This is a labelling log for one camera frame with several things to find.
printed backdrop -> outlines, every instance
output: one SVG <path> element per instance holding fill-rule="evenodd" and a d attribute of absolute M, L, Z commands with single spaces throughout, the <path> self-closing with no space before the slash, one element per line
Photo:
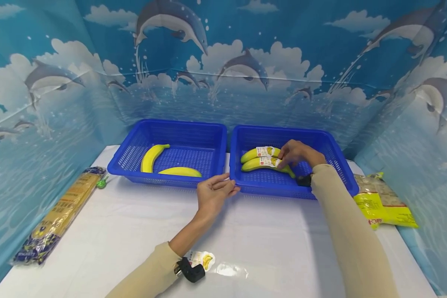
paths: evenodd
<path fill-rule="evenodd" d="M 447 0 L 0 0 L 0 280 L 143 118 L 331 132 L 447 296 Z"/>

basket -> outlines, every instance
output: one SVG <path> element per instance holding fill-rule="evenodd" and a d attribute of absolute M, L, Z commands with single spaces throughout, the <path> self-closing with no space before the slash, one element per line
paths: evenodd
<path fill-rule="evenodd" d="M 136 123 L 114 154 L 108 172 L 132 182 L 195 188 L 224 171 L 227 128 L 217 123 L 145 119 Z M 170 144 L 154 162 L 153 173 L 141 172 L 149 148 Z M 198 170 L 202 178 L 158 174 L 171 167 Z"/>
<path fill-rule="evenodd" d="M 242 188 L 242 192 L 248 194 L 315 199 L 310 187 L 298 186 L 295 179 L 287 173 L 272 169 L 241 171 L 240 158 L 246 151 L 263 146 L 281 148 L 291 139 L 302 141 L 324 154 L 327 163 L 337 170 L 349 194 L 354 196 L 358 193 L 358 184 L 343 152 L 333 136 L 322 130 L 237 125 L 233 129 L 231 141 L 230 178 L 236 181 L 236 184 Z M 296 167 L 292 167 L 292 170 L 297 177 L 312 172 L 306 162 L 299 163 Z"/>

white tablecloth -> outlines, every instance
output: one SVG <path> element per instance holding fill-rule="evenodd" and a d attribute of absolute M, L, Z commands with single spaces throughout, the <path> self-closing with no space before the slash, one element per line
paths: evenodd
<path fill-rule="evenodd" d="M 107 166 L 118 146 L 94 166 Z M 355 163 L 353 172 L 362 173 Z M 197 209 L 195 190 L 134 184 L 111 176 L 97 189 L 43 267 L 14 267 L 0 298 L 102 298 Z M 393 226 L 377 235 L 401 298 L 435 298 Z M 216 263 L 197 284 L 179 279 L 161 297 L 342 298 L 344 288 L 317 201 L 237 195 L 195 250 Z"/>

yellow banana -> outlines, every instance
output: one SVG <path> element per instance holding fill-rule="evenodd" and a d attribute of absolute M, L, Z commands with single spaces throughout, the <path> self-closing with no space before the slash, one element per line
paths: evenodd
<path fill-rule="evenodd" d="M 187 168 L 185 166 L 177 166 L 174 168 L 168 168 L 168 169 L 165 169 L 165 170 L 159 172 L 159 174 L 202 177 L 202 174 L 198 170 L 195 170 L 192 168 Z"/>
<path fill-rule="evenodd" d="M 295 179 L 295 173 L 293 173 L 293 171 L 290 169 L 290 166 L 287 164 L 286 166 L 284 166 L 283 169 L 277 169 L 276 166 L 281 162 L 280 159 L 276 158 L 276 157 L 257 157 L 257 158 L 253 158 L 249 161 L 247 161 L 246 163 L 243 164 L 242 166 L 242 171 L 243 172 L 250 172 L 252 170 L 257 170 L 257 169 L 272 169 L 272 170 L 276 170 L 279 172 L 283 172 L 283 173 L 287 173 L 290 175 L 290 177 L 292 177 L 293 179 Z"/>
<path fill-rule="evenodd" d="M 152 146 L 144 155 L 141 162 L 141 172 L 152 173 L 154 168 L 154 162 L 157 157 L 164 151 L 164 149 L 169 148 L 169 144 L 165 145 L 154 145 Z"/>
<path fill-rule="evenodd" d="M 254 148 L 247 153 L 245 153 L 242 158 L 240 158 L 241 163 L 246 163 L 247 161 L 254 159 L 255 157 L 262 157 L 262 156 L 272 156 L 272 157 L 278 157 L 278 154 L 280 154 L 280 149 L 276 147 L 257 147 Z"/>
<path fill-rule="evenodd" d="M 204 269 L 205 270 L 208 270 L 209 269 L 209 263 L 210 263 L 210 261 L 212 261 L 212 257 L 210 256 L 210 255 L 206 255 L 205 257 L 204 257 L 204 259 L 202 260 L 203 261 L 203 264 L 202 264 L 202 266 L 204 266 Z"/>

spaghetti package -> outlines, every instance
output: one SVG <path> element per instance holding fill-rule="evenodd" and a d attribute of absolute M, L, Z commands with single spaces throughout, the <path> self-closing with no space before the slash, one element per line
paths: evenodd
<path fill-rule="evenodd" d="M 359 185 L 354 200 L 374 230 L 380 224 L 418 228 L 409 208 L 382 179 L 383 173 L 354 176 Z"/>
<path fill-rule="evenodd" d="M 26 239 L 12 264 L 44 263 L 105 173 L 106 169 L 98 166 L 84 170 Z"/>

